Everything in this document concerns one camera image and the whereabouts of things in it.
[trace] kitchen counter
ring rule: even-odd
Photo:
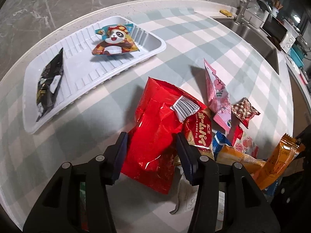
[[[286,65],[288,68],[288,72],[294,77],[295,82],[299,85],[299,88],[301,90],[301,93],[304,96],[304,100],[308,105],[309,108],[309,113],[311,114],[311,97],[310,97],[310,93],[306,87],[306,85],[304,84],[304,82],[302,81],[302,78],[300,77],[300,75],[297,73],[297,71],[295,70],[295,68],[293,67],[293,65],[290,63],[290,61],[287,58],[287,55],[284,53],[284,59],[286,61]]]
[[[219,9],[236,12],[230,6],[202,0],[142,0],[114,5],[60,27],[13,65],[0,82],[0,201],[19,227],[63,162],[84,163],[113,144],[120,131],[133,127],[134,111],[148,76],[173,83],[206,102],[203,57],[227,85],[232,103],[248,97],[261,113],[251,120],[248,130],[264,148],[260,157],[267,158],[281,136],[292,133],[293,105],[285,81],[248,43],[210,18],[223,17]],[[128,17],[152,31],[166,41],[167,49],[91,90],[35,134],[27,134],[22,121],[27,65],[65,36],[112,15]],[[172,34],[167,34],[167,27]],[[171,195],[161,196],[122,176],[108,190],[117,228],[120,232],[145,232],[148,227],[161,228],[162,232],[186,230],[191,213],[168,214],[174,208],[175,191],[173,188]]]

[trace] table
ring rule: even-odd
[[[247,97],[261,113],[249,132],[268,157],[292,133],[293,102],[273,68],[248,43],[191,8],[156,10],[129,18],[167,44],[165,51],[89,92],[29,135],[22,122],[23,80],[0,99],[0,201],[21,228],[39,194],[65,161],[84,163],[133,127],[148,77],[165,80],[206,102],[203,58],[227,85],[231,102]],[[125,176],[108,188],[118,232],[186,232],[191,212],[170,215],[176,185],[158,194]]]

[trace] barcode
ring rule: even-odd
[[[173,104],[172,109],[176,112],[178,120],[182,123],[187,117],[198,112],[200,107],[190,99],[181,96]]]

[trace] red plastic bag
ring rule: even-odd
[[[135,112],[136,126],[129,132],[128,152],[122,173],[163,194],[173,181],[175,134],[181,132],[172,106],[181,96],[195,103],[199,110],[206,106],[165,81],[149,78]]]

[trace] dish rack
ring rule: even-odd
[[[92,50],[102,42],[102,36],[95,34],[111,24],[133,24],[131,37],[139,51],[122,55],[92,55]],[[36,122],[39,111],[36,104],[38,81],[46,65],[63,48],[64,74],[54,108]],[[137,63],[141,63],[164,51],[166,44],[155,34],[145,31],[137,24],[121,16],[113,16],[89,25],[63,38],[34,58],[26,68],[23,86],[23,122],[25,130],[33,134],[54,115],[72,104],[104,81],[120,74]]]

